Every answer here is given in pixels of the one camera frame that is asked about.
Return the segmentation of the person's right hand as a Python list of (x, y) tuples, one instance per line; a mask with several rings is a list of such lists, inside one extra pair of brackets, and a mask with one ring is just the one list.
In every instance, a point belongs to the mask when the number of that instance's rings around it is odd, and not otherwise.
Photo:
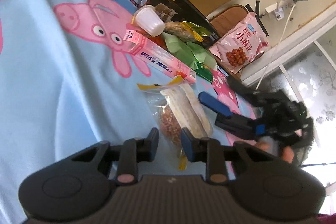
[(271, 153), (272, 155), (278, 156), (283, 161), (286, 161), (288, 163), (292, 163), (294, 160), (295, 153), (289, 146), (281, 147), (276, 144), (269, 144), (267, 142), (261, 141), (261, 142), (256, 143), (255, 147), (264, 152)]

